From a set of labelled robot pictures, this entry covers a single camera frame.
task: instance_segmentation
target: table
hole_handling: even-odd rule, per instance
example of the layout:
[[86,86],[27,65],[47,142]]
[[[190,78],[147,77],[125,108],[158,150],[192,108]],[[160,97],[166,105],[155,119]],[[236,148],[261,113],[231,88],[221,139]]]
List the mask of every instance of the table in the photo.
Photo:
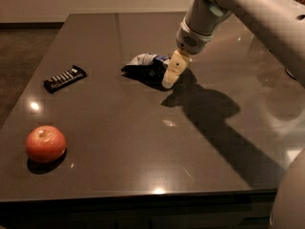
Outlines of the table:
[[[276,191],[303,149],[305,93],[236,17],[173,90],[121,75],[140,53],[171,56],[183,16],[69,16],[0,132],[0,203]],[[43,79],[71,65],[88,77],[47,93]],[[49,170],[24,148],[44,124],[68,141]]]

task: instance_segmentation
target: floor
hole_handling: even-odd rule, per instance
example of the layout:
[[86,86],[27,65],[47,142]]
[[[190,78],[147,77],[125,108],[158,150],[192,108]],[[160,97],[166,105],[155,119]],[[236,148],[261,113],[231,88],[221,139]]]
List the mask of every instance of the floor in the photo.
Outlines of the floor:
[[58,31],[0,30],[0,129]]

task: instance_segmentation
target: apple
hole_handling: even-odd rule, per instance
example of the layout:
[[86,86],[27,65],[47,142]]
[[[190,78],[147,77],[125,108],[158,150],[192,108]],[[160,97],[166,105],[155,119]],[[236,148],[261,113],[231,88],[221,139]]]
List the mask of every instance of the apple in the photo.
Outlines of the apple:
[[66,150],[65,136],[53,126],[39,126],[26,140],[29,158],[37,163],[49,163],[61,157]]

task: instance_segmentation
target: black object with white marks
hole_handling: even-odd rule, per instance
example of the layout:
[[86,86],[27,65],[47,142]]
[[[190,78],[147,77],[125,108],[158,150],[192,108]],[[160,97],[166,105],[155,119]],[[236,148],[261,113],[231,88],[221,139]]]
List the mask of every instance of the black object with white marks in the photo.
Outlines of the black object with white marks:
[[53,94],[56,91],[69,86],[71,83],[86,77],[87,74],[81,68],[73,65],[68,71],[59,73],[44,80],[44,87],[50,93]]

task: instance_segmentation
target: red apple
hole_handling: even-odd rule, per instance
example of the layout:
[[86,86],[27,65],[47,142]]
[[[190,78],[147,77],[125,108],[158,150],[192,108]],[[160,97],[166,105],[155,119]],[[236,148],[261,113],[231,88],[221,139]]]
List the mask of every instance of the red apple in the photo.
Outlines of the red apple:
[[65,153],[66,147],[64,135],[53,126],[35,128],[26,140],[27,154],[37,163],[55,161]]

